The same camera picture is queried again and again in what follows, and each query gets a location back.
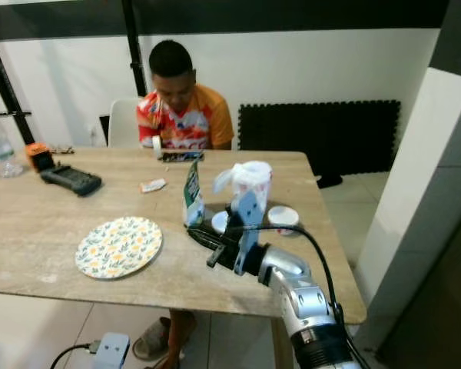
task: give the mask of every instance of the floral plate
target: floral plate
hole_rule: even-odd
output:
[[[162,245],[162,231],[145,218],[124,217],[92,230],[78,246],[75,263],[89,277],[123,277],[144,267]]]

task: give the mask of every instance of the orange device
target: orange device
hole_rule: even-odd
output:
[[[25,147],[25,154],[28,158],[29,164],[35,171],[40,172],[45,169],[53,168],[55,162],[51,156],[48,146],[41,142],[35,142]]]

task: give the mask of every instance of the man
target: man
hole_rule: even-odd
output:
[[[229,108],[222,96],[196,84],[196,71],[183,45],[157,44],[148,59],[155,91],[137,106],[140,143],[161,136],[165,148],[231,149]]]
[[[137,106],[140,143],[152,146],[160,136],[164,148],[231,149],[229,108],[222,96],[196,83],[196,71],[183,45],[172,40],[157,44],[148,63],[155,91]],[[196,320],[190,311],[170,310],[171,320],[160,318],[134,343],[133,352],[142,360],[165,353],[157,369],[178,366],[179,353]]]

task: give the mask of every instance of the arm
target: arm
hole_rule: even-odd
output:
[[[214,150],[230,150],[234,130],[231,114],[225,101],[215,108],[210,119],[210,138]]]
[[[231,150],[232,149],[232,141],[224,142],[220,145],[215,145],[213,147],[214,150]]]
[[[152,137],[160,134],[157,114],[150,112],[150,102],[144,100],[137,106],[138,140],[142,147],[152,147]]]

